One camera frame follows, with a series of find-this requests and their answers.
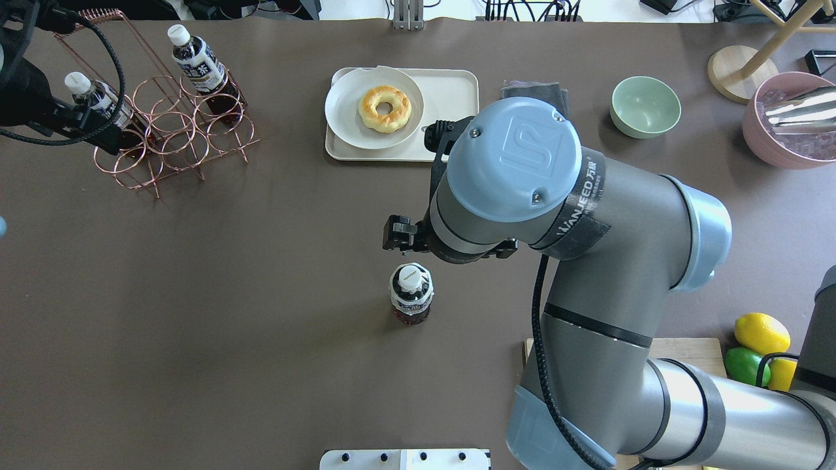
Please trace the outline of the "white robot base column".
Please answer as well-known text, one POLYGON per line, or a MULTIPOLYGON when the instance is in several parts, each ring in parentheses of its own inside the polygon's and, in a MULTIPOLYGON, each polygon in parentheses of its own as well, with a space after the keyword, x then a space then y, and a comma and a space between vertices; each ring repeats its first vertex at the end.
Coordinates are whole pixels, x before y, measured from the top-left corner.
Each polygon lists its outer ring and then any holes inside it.
POLYGON ((331 450, 319 469, 492 469, 492 458, 471 447, 331 450))

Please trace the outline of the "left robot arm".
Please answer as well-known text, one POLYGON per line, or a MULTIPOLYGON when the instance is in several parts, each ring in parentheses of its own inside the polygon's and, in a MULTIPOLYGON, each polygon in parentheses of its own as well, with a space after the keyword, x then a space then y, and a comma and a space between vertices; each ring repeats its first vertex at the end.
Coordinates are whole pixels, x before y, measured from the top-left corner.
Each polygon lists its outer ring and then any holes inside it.
POLYGON ((80 25, 101 40, 117 72, 117 106, 125 100, 125 77, 116 51, 102 31, 80 13, 57 1, 2 2, 2 136, 37 146, 87 142, 111 155, 120 154, 117 115, 105 118, 82 105, 53 96, 50 81, 24 54, 34 29, 71 35, 80 25))

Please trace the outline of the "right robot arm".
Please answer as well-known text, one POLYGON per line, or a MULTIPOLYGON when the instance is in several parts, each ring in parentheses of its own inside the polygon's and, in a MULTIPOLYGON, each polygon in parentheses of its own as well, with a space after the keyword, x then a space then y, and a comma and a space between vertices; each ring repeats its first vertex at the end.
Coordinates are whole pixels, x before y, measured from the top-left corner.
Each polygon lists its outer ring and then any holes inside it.
POLYGON ((528 469, 833 469, 834 378, 810 371, 791 392, 651 359, 666 298, 713 277, 732 238, 725 206, 672 176, 583 147, 539 99, 501 99, 440 121, 425 146, 447 168, 422 223, 451 264, 503 258, 513 240, 558 261, 534 300, 535 346, 515 390, 507 447, 528 469))

